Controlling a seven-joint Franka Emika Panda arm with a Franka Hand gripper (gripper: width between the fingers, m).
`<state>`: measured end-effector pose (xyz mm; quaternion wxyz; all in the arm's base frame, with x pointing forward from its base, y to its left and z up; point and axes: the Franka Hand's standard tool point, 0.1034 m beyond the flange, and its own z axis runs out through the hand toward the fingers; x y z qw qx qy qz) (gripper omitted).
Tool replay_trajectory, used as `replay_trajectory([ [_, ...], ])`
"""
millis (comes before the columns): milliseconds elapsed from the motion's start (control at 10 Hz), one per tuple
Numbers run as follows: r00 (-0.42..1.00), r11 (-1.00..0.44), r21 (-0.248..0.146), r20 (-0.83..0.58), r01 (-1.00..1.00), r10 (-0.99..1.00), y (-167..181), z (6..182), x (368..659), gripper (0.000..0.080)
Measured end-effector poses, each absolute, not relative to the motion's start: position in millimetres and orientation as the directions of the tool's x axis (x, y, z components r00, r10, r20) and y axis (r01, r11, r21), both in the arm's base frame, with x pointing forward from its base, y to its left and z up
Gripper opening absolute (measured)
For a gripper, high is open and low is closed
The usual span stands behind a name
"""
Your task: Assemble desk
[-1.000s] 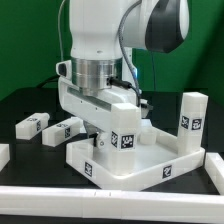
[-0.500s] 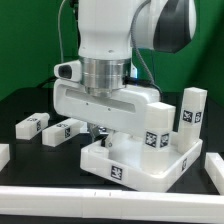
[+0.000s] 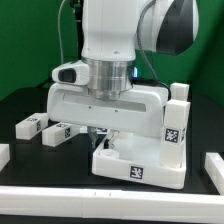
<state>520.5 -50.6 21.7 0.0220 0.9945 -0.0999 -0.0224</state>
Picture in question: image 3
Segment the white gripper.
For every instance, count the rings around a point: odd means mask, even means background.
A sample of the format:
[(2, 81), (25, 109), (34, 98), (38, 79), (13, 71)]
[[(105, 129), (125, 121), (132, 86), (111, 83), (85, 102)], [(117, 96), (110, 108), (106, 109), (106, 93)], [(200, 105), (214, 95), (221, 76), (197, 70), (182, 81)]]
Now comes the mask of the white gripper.
[[(97, 99), (90, 94), (90, 69), (81, 61), (69, 62), (52, 71), (54, 84), (47, 99), (47, 113), (52, 121), (110, 129), (105, 149), (113, 149), (120, 132), (158, 137), (163, 126), (168, 90), (163, 87), (134, 85), (117, 100)], [(87, 129), (92, 146), (98, 134)]]

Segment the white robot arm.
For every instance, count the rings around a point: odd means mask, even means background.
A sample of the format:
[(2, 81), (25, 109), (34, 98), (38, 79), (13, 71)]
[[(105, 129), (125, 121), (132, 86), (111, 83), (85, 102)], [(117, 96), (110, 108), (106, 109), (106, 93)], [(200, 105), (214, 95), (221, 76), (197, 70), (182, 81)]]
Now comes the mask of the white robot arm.
[(168, 90), (132, 82), (135, 51), (179, 55), (198, 26), (196, 0), (84, 0), (81, 59), (53, 70), (50, 119), (159, 141)]

